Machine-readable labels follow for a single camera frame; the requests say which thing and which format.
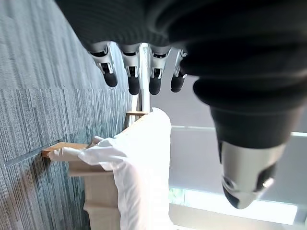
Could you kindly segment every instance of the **white wall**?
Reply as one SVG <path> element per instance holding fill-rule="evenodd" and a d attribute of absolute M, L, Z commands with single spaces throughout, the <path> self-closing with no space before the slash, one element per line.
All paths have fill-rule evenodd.
<path fill-rule="evenodd" d="M 234 217 L 173 204 L 170 204 L 169 216 L 175 225 L 196 230 L 306 230 L 303 226 Z"/>

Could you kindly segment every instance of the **robotic hand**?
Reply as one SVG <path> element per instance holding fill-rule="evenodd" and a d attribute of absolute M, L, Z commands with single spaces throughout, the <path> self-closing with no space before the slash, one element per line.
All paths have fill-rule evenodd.
<path fill-rule="evenodd" d="M 98 52 L 90 52 L 90 54 L 104 75 L 106 84 L 110 87 L 115 87 L 118 80 L 114 72 L 114 63 L 110 50 L 110 42 L 103 42 Z"/>
<path fill-rule="evenodd" d="M 199 76 L 193 89 L 210 106 L 227 199 L 245 208 L 270 187 L 307 98 L 307 1 L 56 2 L 110 86 L 117 81 L 108 81 L 105 41 L 119 44 L 132 94 L 139 72 L 131 44 L 150 44 L 152 94 L 170 47 L 187 52 L 177 57 L 171 88 L 177 92 L 185 74 Z"/>
<path fill-rule="evenodd" d="M 140 44 L 119 45 L 119 48 L 128 75 L 129 92 L 137 95 L 140 92 Z"/>
<path fill-rule="evenodd" d="M 151 71 L 149 80 L 149 92 L 157 95 L 161 88 L 161 77 L 164 71 L 165 62 L 171 47 L 157 47 L 150 45 L 151 50 Z"/>
<path fill-rule="evenodd" d="M 180 63 L 184 57 L 188 54 L 183 51 L 183 49 L 179 50 L 176 57 L 175 62 L 175 71 L 171 81 L 171 91 L 179 92 L 183 86 L 184 79 L 186 78 L 186 74 L 183 73 L 183 70 L 180 68 Z"/>

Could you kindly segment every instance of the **black rubber fingertip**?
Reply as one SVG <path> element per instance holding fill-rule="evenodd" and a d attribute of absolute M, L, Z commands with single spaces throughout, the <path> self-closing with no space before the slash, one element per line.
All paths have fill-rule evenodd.
<path fill-rule="evenodd" d="M 128 78 L 129 93 L 137 95 L 140 92 L 140 81 L 139 78 L 129 77 Z"/>
<path fill-rule="evenodd" d="M 173 76 L 171 81 L 171 91 L 179 92 L 183 86 L 184 78 Z"/>
<path fill-rule="evenodd" d="M 172 92 L 179 92 L 181 89 L 171 89 Z"/>
<path fill-rule="evenodd" d="M 110 87 L 117 86 L 118 81 L 115 73 L 105 73 L 104 78 L 108 86 Z"/>
<path fill-rule="evenodd" d="M 149 81 L 149 92 L 151 95 L 157 95 L 161 89 L 161 79 L 150 78 Z"/>

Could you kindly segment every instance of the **bright light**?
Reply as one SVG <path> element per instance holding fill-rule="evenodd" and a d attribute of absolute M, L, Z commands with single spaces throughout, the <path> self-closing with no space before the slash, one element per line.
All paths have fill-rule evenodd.
<path fill-rule="evenodd" d="M 296 205 L 256 200 L 245 209 L 231 206 L 224 195 L 185 190 L 184 206 L 249 219 L 293 224 Z"/>
<path fill-rule="evenodd" d="M 274 183 L 274 179 L 270 177 L 270 178 L 269 178 L 268 180 L 266 180 L 262 185 L 263 185 L 263 187 L 268 188 L 268 187 L 270 187 L 273 183 Z"/>

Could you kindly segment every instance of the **white fabric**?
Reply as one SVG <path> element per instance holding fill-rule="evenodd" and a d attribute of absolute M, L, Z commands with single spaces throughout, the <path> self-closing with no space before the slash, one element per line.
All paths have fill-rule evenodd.
<path fill-rule="evenodd" d="M 121 230 L 175 229 L 168 216 L 170 129 L 168 116 L 154 108 L 129 131 L 114 138 L 95 137 L 88 149 L 77 154 L 90 165 L 100 164 L 105 170 L 113 170 Z M 76 156 L 70 148 L 49 156 L 63 160 L 71 158 L 70 153 Z"/>

